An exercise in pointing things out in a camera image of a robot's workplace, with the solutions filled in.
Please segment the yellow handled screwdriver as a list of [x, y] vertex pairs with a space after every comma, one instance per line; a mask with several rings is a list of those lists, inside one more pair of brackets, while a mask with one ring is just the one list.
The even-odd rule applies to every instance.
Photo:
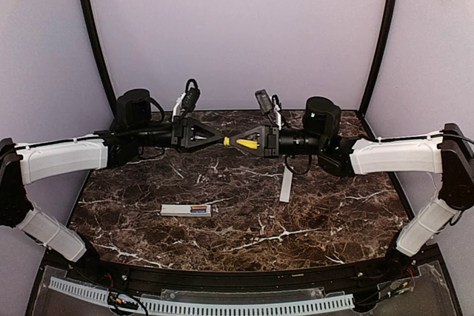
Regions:
[[257, 150], [259, 148], [259, 143], [257, 141], [243, 138], [233, 139], [224, 137], [223, 143], [226, 147], [244, 147], [252, 150]]

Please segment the white battery compartment cover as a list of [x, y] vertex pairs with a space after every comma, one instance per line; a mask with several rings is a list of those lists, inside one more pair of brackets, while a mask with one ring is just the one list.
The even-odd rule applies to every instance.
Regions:
[[282, 175], [281, 190], [280, 190], [280, 195], [279, 195], [280, 202], [282, 203], [290, 202], [292, 182], [293, 182], [293, 173], [288, 167], [285, 167], [283, 175]]

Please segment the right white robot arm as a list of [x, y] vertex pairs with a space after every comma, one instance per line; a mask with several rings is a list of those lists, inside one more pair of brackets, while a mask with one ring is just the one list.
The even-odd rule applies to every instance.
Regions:
[[316, 157], [318, 165], [338, 177], [374, 172], [429, 172], [441, 175], [441, 187], [432, 200], [405, 226], [395, 240], [399, 255], [412, 257], [446, 224], [473, 207], [472, 141], [456, 124], [440, 131], [395, 138], [345, 138], [338, 134], [341, 108], [330, 99], [307, 99], [300, 130], [289, 128], [276, 97], [256, 92], [264, 115], [275, 114], [275, 125], [261, 125], [224, 139], [259, 157], [283, 155]]

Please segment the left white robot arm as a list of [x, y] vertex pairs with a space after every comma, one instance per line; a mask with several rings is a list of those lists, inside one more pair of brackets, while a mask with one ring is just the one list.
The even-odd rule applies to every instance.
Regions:
[[36, 144], [2, 139], [1, 225], [20, 229], [72, 263], [96, 258], [94, 247], [31, 202], [25, 187], [57, 175], [121, 167], [145, 147], [194, 152], [221, 141], [220, 132], [189, 117], [199, 96], [199, 89], [186, 89], [166, 121], [148, 90], [129, 90], [117, 99], [108, 130]]

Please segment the white remote control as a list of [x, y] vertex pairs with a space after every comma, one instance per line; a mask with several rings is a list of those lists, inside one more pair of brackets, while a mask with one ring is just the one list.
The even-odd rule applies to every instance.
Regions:
[[203, 206], [203, 205], [181, 205], [181, 204], [162, 204], [160, 215], [167, 217], [211, 217], [211, 205], [207, 206], [207, 214], [191, 214], [191, 206]]

